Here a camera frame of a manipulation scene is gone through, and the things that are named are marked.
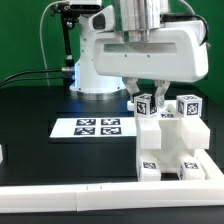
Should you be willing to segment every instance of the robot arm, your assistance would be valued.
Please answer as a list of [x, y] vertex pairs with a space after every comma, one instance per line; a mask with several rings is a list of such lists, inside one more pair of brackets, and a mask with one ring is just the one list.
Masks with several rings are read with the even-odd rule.
[[122, 88], [115, 78], [123, 77], [132, 96], [139, 78], [150, 79], [162, 106], [170, 81], [195, 82], [208, 72], [207, 25], [192, 10], [171, 14], [168, 0], [112, 0], [106, 8], [101, 0], [70, 0], [68, 6], [81, 26], [75, 91], [113, 92]]
[[138, 78], [155, 80], [157, 106], [162, 106], [170, 81], [195, 82], [208, 72], [207, 25], [192, 18], [169, 13], [168, 1], [113, 0], [89, 19], [96, 32], [97, 73], [125, 77], [131, 95], [138, 91]]

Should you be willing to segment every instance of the white cube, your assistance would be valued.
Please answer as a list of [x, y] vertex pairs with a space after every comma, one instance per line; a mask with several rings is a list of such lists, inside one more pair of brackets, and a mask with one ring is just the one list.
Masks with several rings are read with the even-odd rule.
[[177, 166], [180, 180], [205, 180], [205, 172], [195, 157], [181, 156], [178, 158]]
[[177, 96], [177, 114], [181, 117], [201, 117], [202, 98], [195, 95]]
[[141, 160], [141, 167], [139, 172], [139, 181], [160, 181], [161, 171], [158, 160], [155, 157], [150, 157]]
[[134, 99], [135, 115], [140, 117], [151, 117], [157, 113], [157, 107], [152, 103], [152, 95], [144, 93]]

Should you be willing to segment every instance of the black and white pattern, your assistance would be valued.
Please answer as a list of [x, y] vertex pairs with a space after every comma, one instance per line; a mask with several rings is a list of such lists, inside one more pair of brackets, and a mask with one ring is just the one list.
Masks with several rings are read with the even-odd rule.
[[101, 128], [101, 135], [121, 135], [120, 127], [103, 127]]
[[184, 165], [187, 169], [198, 169], [197, 163], [184, 163]]
[[198, 114], [198, 103], [187, 104], [187, 115], [197, 115]]
[[94, 126], [96, 125], [96, 119], [78, 119], [77, 126]]
[[178, 112], [184, 114], [184, 103], [178, 100]]
[[147, 114], [147, 108], [146, 107], [147, 107], [146, 103], [137, 101], [137, 113], [138, 114], [146, 115]]
[[196, 96], [183, 96], [182, 99], [184, 99], [184, 100], [197, 100], [198, 98]]
[[162, 118], [174, 118], [173, 114], [161, 114]]
[[150, 110], [150, 114], [155, 114], [157, 112], [157, 107], [152, 107]]
[[143, 162], [143, 168], [146, 169], [156, 169], [156, 164], [155, 163], [147, 163], [147, 162]]
[[74, 135], [82, 135], [82, 136], [88, 136], [88, 135], [95, 135], [95, 128], [76, 128]]
[[101, 119], [101, 125], [120, 125], [120, 119]]

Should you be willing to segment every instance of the green wall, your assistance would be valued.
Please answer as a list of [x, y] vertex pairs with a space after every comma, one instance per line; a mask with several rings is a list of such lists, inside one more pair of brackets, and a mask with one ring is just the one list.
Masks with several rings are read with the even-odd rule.
[[[176, 11], [182, 8], [172, 2]], [[52, 0], [0, 1], [0, 79], [29, 69], [42, 69], [43, 60], [39, 43], [39, 22], [45, 7]], [[221, 0], [188, 0], [197, 14], [204, 16], [210, 27], [209, 73], [206, 79], [196, 85], [209, 97], [224, 106], [224, 1]], [[73, 53], [78, 59], [78, 32], [72, 32]], [[64, 65], [64, 47], [59, 16], [49, 15], [44, 22], [44, 45], [49, 68], [60, 68]], [[26, 85], [46, 85], [46, 81], [27, 82]], [[51, 85], [61, 84], [51, 81]]]

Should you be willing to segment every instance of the black tabletop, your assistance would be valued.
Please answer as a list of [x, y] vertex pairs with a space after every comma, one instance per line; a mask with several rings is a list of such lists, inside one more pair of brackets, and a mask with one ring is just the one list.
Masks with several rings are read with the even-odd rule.
[[[192, 86], [171, 86], [167, 99], [203, 98], [202, 119], [211, 130], [209, 154], [224, 168], [223, 108]], [[80, 100], [62, 87], [0, 90], [0, 185], [51, 185], [136, 181], [135, 137], [50, 139], [57, 118], [129, 117], [128, 97]], [[0, 215], [0, 223], [222, 223], [224, 207], [151, 208], [94, 212]]]

